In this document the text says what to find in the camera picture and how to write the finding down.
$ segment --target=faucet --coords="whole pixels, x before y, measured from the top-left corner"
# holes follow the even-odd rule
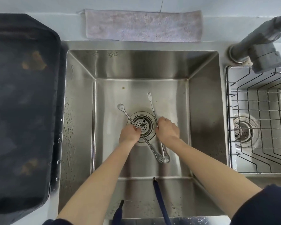
[[[278,16],[264,22],[239,43],[231,45],[228,56],[237,64],[244,63],[250,57],[255,73],[269,71],[281,66],[281,46],[273,43],[280,37],[281,16]]]

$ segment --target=person's right arm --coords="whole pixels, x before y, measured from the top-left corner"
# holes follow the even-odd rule
[[[184,143],[179,128],[169,119],[159,118],[158,127],[157,137],[186,163],[230,219],[262,190],[242,174]]]

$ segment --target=person's left hand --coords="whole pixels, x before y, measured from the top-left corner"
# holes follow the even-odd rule
[[[122,129],[119,143],[124,141],[131,142],[133,145],[139,140],[141,136],[141,129],[136,128],[134,125],[127,125]]]

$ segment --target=person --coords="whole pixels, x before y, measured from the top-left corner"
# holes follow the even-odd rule
[[[158,126],[159,140],[190,168],[232,225],[281,225],[281,187],[261,189],[244,175],[184,143],[179,128],[167,118],[159,118]],[[116,149],[80,186],[57,219],[45,224],[102,225],[120,172],[140,134],[141,130],[132,125],[124,127]]]

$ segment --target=person's left arm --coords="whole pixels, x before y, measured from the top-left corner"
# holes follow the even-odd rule
[[[102,225],[111,196],[129,152],[139,140],[141,129],[128,125],[122,129],[119,146],[82,184],[57,218],[74,225]]]

